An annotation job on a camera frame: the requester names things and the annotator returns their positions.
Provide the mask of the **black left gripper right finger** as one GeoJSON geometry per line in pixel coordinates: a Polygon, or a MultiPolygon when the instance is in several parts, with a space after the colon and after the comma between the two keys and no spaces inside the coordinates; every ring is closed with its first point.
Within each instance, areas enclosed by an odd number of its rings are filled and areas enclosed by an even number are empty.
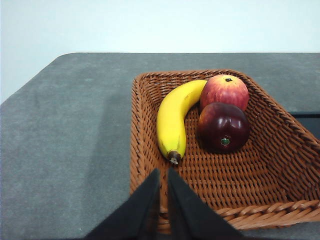
{"type": "Polygon", "coordinates": [[[167,176],[168,214],[174,240],[244,240],[206,205],[173,168],[167,176]]]}

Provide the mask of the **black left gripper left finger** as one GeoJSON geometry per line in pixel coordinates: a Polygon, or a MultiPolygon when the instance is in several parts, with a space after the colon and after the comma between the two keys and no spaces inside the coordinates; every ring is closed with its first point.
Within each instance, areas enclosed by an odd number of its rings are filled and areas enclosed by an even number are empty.
{"type": "Polygon", "coordinates": [[[160,171],[156,168],[132,195],[99,225],[86,240],[153,240],[160,212],[160,171]]]}

